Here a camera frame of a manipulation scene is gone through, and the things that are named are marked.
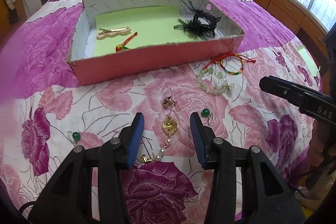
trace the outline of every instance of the green bead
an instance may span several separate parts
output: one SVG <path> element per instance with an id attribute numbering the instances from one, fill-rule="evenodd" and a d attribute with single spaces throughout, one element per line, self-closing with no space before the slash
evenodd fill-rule
<path id="1" fill-rule="evenodd" d="M 79 141 L 81 139 L 81 135 L 78 132 L 72 133 L 72 138 L 74 141 Z"/>
<path id="2" fill-rule="evenodd" d="M 202 113 L 201 113 L 202 117 L 209 117 L 210 116 L 210 110 L 205 108 L 202 110 Z"/>

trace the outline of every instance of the human hand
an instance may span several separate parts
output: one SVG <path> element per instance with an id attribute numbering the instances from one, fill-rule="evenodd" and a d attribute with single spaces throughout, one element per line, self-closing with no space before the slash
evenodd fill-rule
<path id="1" fill-rule="evenodd" d="M 312 137 L 309 142 L 309 148 L 307 151 L 308 160 L 311 165 L 319 166 L 323 161 L 322 152 L 324 150 L 324 144 L 320 140 L 321 136 L 319 135 L 321 132 L 324 132 L 326 129 L 323 128 L 324 125 L 320 124 L 319 121 L 315 120 L 313 123 Z M 336 144 L 332 145 L 329 148 L 329 155 L 336 156 Z"/>

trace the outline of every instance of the metal bolt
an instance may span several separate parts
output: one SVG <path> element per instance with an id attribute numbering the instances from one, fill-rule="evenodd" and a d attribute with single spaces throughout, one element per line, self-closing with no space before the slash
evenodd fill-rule
<path id="1" fill-rule="evenodd" d="M 256 153 L 256 154 L 258 154 L 260 152 L 260 148 L 258 146 L 251 147 L 251 150 L 252 150 L 253 153 Z"/>
<path id="2" fill-rule="evenodd" d="M 217 137 L 217 138 L 214 138 L 213 142 L 216 143 L 216 144 L 222 144 L 224 142 L 224 140 L 222 138 Z"/>
<path id="3" fill-rule="evenodd" d="M 79 153 L 79 152 L 81 152 L 83 150 L 83 146 L 81 146 L 81 145 L 77 145 L 74 149 L 73 149 L 73 151 L 75 152 L 75 153 Z"/>
<path id="4" fill-rule="evenodd" d="M 119 144 L 120 143 L 120 139 L 119 138 L 112 138 L 110 140 L 111 144 Z"/>

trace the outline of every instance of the gold flower charm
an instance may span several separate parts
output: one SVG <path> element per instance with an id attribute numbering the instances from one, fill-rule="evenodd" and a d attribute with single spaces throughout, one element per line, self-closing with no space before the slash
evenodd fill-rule
<path id="1" fill-rule="evenodd" d="M 171 96 L 168 96 L 163 101 L 163 107 L 164 108 L 172 108 L 174 105 L 176 105 L 176 102 L 171 98 Z"/>
<path id="2" fill-rule="evenodd" d="M 141 155 L 141 162 L 143 164 L 148 164 L 148 163 L 151 163 L 151 162 L 154 162 L 155 160 L 151 159 L 151 158 L 147 158 L 146 155 Z"/>
<path id="3" fill-rule="evenodd" d="M 162 130 L 168 136 L 174 135 L 178 127 L 179 127 L 178 122 L 170 117 L 167 117 L 167 119 L 162 124 Z"/>

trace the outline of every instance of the bed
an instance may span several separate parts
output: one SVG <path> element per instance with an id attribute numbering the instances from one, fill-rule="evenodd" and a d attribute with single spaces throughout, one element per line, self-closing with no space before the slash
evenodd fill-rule
<path id="1" fill-rule="evenodd" d="M 297 51 L 302 43 L 251 0 L 211 2 L 243 28 L 238 52 L 256 60 L 241 75 L 227 76 L 236 89 L 224 96 L 207 94 L 197 84 L 207 60 L 81 86 L 66 63 L 81 0 L 49 0 L 14 34 L 0 54 L 0 67 L 8 71 L 2 75 L 7 85 L 1 90 L 6 100 L 0 115 L 0 182 L 17 208 L 38 197 L 73 149 L 72 132 L 81 135 L 78 145 L 100 146 L 130 125 L 136 112 L 145 116 L 138 160 L 121 174 L 132 223 L 203 223 L 212 172 L 197 161 L 188 121 L 204 108 L 215 114 L 217 136 L 238 147 L 258 145 L 284 178 L 306 171 L 313 119 L 258 85 L 263 76 L 273 75 L 321 90 L 320 77 L 313 77 Z M 227 65 L 239 68 L 234 59 Z M 177 102 L 175 111 L 162 108 L 169 95 Z M 164 144 L 160 127 L 167 115 L 180 125 L 171 147 L 161 162 L 142 164 L 141 155 L 153 158 Z M 151 196 L 143 194 L 150 190 Z M 92 196 L 93 216 L 99 219 L 97 170 Z M 241 204 L 237 169 L 237 218 Z M 158 216 L 157 210 L 164 214 Z"/>

